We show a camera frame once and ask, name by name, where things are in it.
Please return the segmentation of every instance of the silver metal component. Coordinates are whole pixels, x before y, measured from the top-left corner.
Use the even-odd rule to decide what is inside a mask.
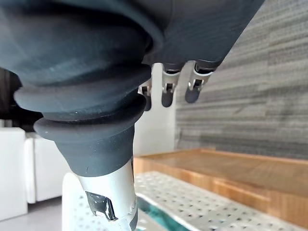
[[[141,95],[151,96],[152,78],[141,84],[138,88],[138,93]]]
[[[122,224],[125,230],[129,230],[137,213],[132,159],[108,175],[78,178],[93,214],[107,221]]]
[[[189,90],[193,90],[195,88],[198,89],[198,91],[201,91],[213,72],[214,71],[202,69],[198,66],[198,63],[195,62],[193,72],[188,82]]]
[[[163,93],[167,93],[168,90],[174,93],[179,81],[180,72],[181,70],[166,70],[163,65]]]

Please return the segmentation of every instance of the white cabinet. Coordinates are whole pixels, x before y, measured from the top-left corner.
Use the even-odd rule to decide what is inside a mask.
[[[70,168],[53,141],[35,133],[25,143],[27,200],[44,201],[62,195],[62,180]]]
[[[22,129],[0,128],[0,220],[27,213],[24,142]]]

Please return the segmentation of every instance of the wooden edge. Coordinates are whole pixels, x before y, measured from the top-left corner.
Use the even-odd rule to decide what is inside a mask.
[[[192,150],[192,151],[200,151],[202,153],[211,153],[211,154],[218,154],[218,155],[227,155],[230,157],[240,157],[246,159],[258,159],[264,161],[273,161],[273,162],[283,162],[287,164],[300,164],[300,165],[307,165],[308,160],[299,160],[299,159],[291,159],[291,158],[284,158],[284,157],[274,157],[274,156],[265,156],[265,155],[255,155],[255,154],[244,154],[244,153],[230,153],[230,152],[223,152],[223,151],[216,151],[211,149],[199,149],[199,150]]]
[[[177,153],[184,153],[184,152],[202,152],[203,150],[211,150],[211,151],[214,151],[214,150],[215,150],[215,147],[213,147],[213,148],[208,148],[208,149],[196,148],[196,149],[175,150],[175,151],[172,151],[172,152],[165,152],[165,153],[156,153],[156,154],[150,154],[150,155],[139,155],[139,156],[135,156],[134,158],[151,159],[151,158],[153,158],[153,157],[158,157],[158,156],[161,156],[161,155],[177,154]]]

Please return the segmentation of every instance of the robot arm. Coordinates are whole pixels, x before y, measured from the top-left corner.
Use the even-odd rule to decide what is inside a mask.
[[[188,91],[201,89],[263,1],[0,2],[0,66],[23,84],[18,104],[43,113],[36,131],[56,142],[95,215],[136,228],[132,143],[150,66],[164,64],[167,94],[170,75],[196,60]]]

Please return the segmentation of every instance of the white robot part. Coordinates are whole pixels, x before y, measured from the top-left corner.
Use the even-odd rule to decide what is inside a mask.
[[[138,212],[132,160],[108,175],[78,178],[94,215],[123,230],[135,229]]]

